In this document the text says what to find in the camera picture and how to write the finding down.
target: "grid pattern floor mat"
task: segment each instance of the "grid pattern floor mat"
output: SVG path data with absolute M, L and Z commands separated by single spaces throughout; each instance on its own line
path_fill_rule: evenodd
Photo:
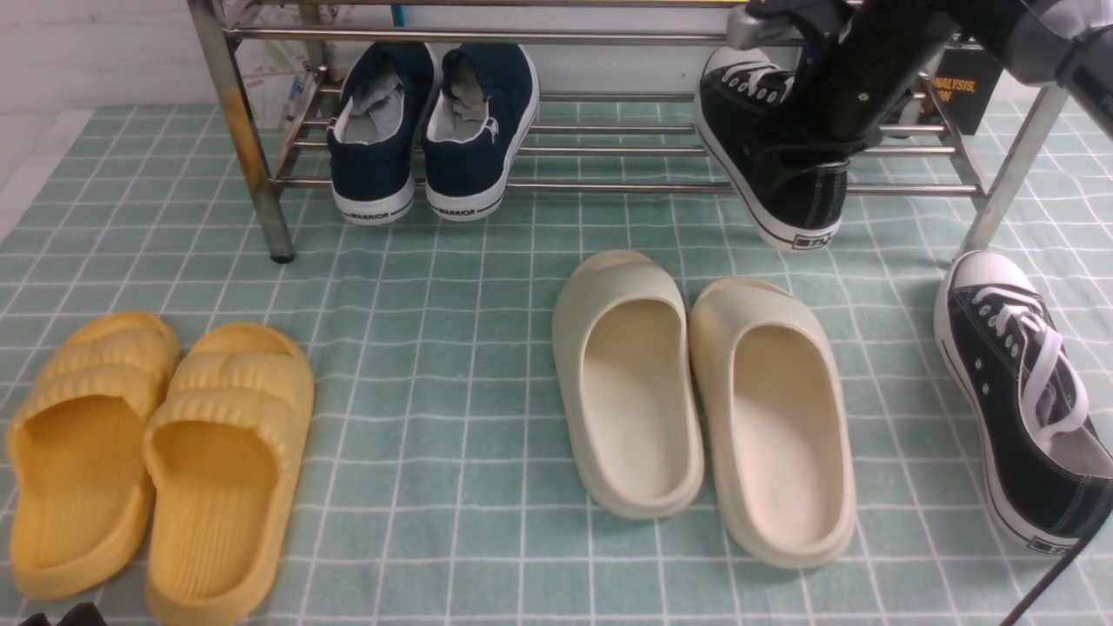
M 691 111 L 553 105 L 542 117 L 690 121 Z M 974 139 L 987 169 L 1021 119 L 1017 107 L 993 105 Z M 266 136 L 272 148 L 278 140 Z M 326 172 L 322 159 L 301 167 Z M 515 168 L 719 176 L 706 158 L 522 158 Z M 855 177 L 954 174 L 945 159 L 863 158 Z M 308 351 L 316 418 L 278 579 L 252 624 L 974 626 L 999 622 L 1053 563 L 991 524 L 975 423 L 932 340 L 967 200 L 853 197 L 829 250 L 797 255 L 765 246 L 732 197 L 511 193 L 482 223 L 439 223 L 420 202 L 383 228 L 344 225 L 328 193 L 289 190 L 284 205 L 298 256 L 279 266 L 215 108 L 110 108 L 0 244 L 0 426 L 52 351 L 109 311 L 159 312 L 186 346 L 249 320 Z M 1113 147 L 1070 105 L 994 242 L 1052 304 L 1106 441 L 1111 211 Z M 745 274 L 815 309 L 843 375 L 858 483 L 858 534 L 839 561 L 807 573 L 755 561 L 723 532 L 710 486 L 656 524 L 588 499 L 562 418 L 551 312 L 581 260 L 626 247 L 671 272 L 689 301 L 713 278 Z M 57 618 L 79 599 L 95 599 L 112 625 L 155 623 L 146 548 L 80 598 L 22 598 L 7 551 L 14 502 L 0 458 L 0 623 L 38 610 Z M 1111 620 L 1113 531 L 1028 624 Z

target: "shoe rack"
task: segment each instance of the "shoe rack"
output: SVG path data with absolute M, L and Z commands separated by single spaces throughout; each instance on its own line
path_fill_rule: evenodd
M 333 104 L 339 96 L 339 85 L 328 78 L 328 59 L 325 41 L 511 41 L 524 45 L 564 46 L 701 46 L 726 43 L 725 32 L 638 32 L 595 30 L 479 30 L 454 28 L 334 28 L 319 21 L 319 3 L 299 0 L 237 0 L 227 11 L 219 0 L 187 0 L 197 36 L 208 63 L 213 82 L 228 123 L 239 164 L 244 170 L 252 202 L 263 235 L 277 263 L 294 260 L 294 244 L 282 211 L 282 193 L 287 188 L 328 188 L 326 177 L 307 177 L 294 174 L 294 165 L 306 151 L 324 150 L 325 129 Z M 560 6 L 590 8 L 683 8 L 719 9 L 729 3 L 722 0 L 347 0 L 344 4 L 421 4 L 467 7 L 528 7 Z M 256 25 L 260 9 L 266 4 L 297 4 L 301 25 Z M 286 39 L 305 41 L 308 48 L 311 78 L 305 85 L 289 131 L 275 163 L 268 166 L 267 155 L 259 143 L 258 129 L 252 118 L 247 94 L 244 89 L 236 49 L 245 39 Z M 785 41 L 780 46 L 797 46 Z M 939 97 L 924 76 L 920 90 L 912 106 L 930 99 L 942 111 Z M 985 250 L 1008 211 L 1028 169 L 1043 146 L 1052 125 L 1066 104 L 1067 95 L 1057 87 L 1040 91 L 1024 124 L 1013 140 L 1008 154 L 993 184 L 987 184 L 981 169 L 967 150 L 963 136 L 953 120 L 944 115 L 942 125 L 883 126 L 887 136 L 927 136 L 938 138 L 938 145 L 890 146 L 870 148 L 855 158 L 928 157 L 949 159 L 958 184 L 855 184 L 851 194 L 879 196 L 934 196 L 969 198 L 974 206 L 973 222 L 958 251 Z M 542 92 L 542 101 L 577 102 L 690 102 L 691 92 L 683 94 L 602 94 L 602 92 Z M 534 124 L 533 135 L 693 135 L 690 124 L 683 125 L 556 125 Z M 595 156 L 595 157 L 705 157 L 700 145 L 661 146 L 587 146 L 569 141 L 567 145 L 523 146 L 523 156 Z M 636 180 L 533 180 L 511 178 L 509 187 L 526 192 L 573 192 L 610 194 L 733 194 L 726 182 L 663 182 Z

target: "shoelace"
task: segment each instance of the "shoelace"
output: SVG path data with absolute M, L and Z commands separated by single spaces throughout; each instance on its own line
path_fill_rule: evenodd
M 1078 372 L 1074 370 L 1062 352 L 1063 335 L 1051 327 L 1044 321 L 1043 316 L 1037 313 L 1037 311 L 1041 311 L 1041 306 L 1036 300 L 1011 290 L 991 286 L 984 287 L 974 294 L 971 303 L 977 304 L 989 294 L 1001 295 L 1025 304 L 1025 306 L 1006 304 L 995 315 L 991 315 L 986 323 L 997 332 L 997 336 L 999 338 L 1005 334 L 1005 324 L 1009 320 L 1016 320 L 1022 329 L 1026 329 L 1033 333 L 1030 338 L 1030 343 L 1035 341 L 1040 346 L 1040 353 L 1036 355 L 1036 362 L 1028 373 L 1028 379 L 1021 382 L 1021 418 L 1036 446 L 1044 453 L 1051 453 L 1051 440 L 1054 436 L 1061 432 L 1073 432 L 1082 428 L 1086 422 L 1086 417 L 1090 413 L 1090 398 L 1086 395 L 1086 388 L 1083 387 Z M 978 309 L 978 315 L 984 317 L 988 314 L 988 304 L 984 304 Z M 1013 340 L 1013 335 L 1008 335 L 1005 339 L 1005 348 L 1009 349 L 1009 356 L 1017 358 L 1020 346 Z M 1071 381 L 1074 383 L 1074 405 L 1071 407 L 1071 411 L 1060 421 L 1053 424 L 1043 424 L 1037 414 L 1040 398 L 1051 383 L 1051 376 L 1055 373 L 1055 368 L 1060 361 L 1062 361 L 1064 368 L 1071 374 Z M 983 385 L 982 393 L 987 392 L 987 385 Z
M 750 77 L 742 80 L 740 77 L 735 76 L 740 71 L 750 71 Z M 785 89 L 780 92 L 780 97 L 777 97 L 776 89 L 767 89 L 761 87 L 759 82 L 769 72 L 781 71 L 781 69 L 772 63 L 765 61 L 750 61 L 745 63 L 739 63 L 730 69 L 728 69 L 722 75 L 722 82 L 726 82 L 728 87 L 732 87 L 738 90 L 739 94 L 746 94 L 751 98 L 757 98 L 759 100 L 765 100 L 769 104 L 782 101 L 788 92 L 792 89 L 792 82 L 796 80 L 795 76 L 788 77 L 785 81 Z

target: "sneaker toe cap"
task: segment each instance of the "sneaker toe cap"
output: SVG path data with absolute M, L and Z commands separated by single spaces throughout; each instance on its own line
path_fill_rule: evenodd
M 1014 285 L 1030 292 L 1036 291 L 1032 281 L 1015 263 L 993 252 L 974 252 L 955 262 L 955 288 L 972 285 Z

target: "yellow slipper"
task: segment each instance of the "yellow slipper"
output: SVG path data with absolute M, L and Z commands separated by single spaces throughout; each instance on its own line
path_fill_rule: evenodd
M 144 446 L 147 605 L 165 624 L 226 626 L 266 597 L 312 415 L 309 361 L 277 331 L 230 324 L 181 362 Z
M 11 567 L 24 595 L 76 594 L 120 570 L 147 530 L 147 420 L 178 364 L 178 338 L 147 313 L 116 313 L 69 338 L 8 431 L 19 483 Z

